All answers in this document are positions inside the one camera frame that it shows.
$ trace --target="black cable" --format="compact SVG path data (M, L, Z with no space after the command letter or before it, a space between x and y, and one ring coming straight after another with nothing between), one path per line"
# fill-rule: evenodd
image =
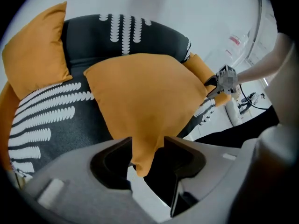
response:
M248 103L249 103L252 107L255 107L256 109L260 109L260 110L267 110L267 109L265 109L265 108L259 108L259 107L254 106L254 105L251 103L251 101L247 98L247 96L244 94L241 84L240 84L240 89L241 89L241 92L242 92L243 96L246 98L246 100L248 101Z

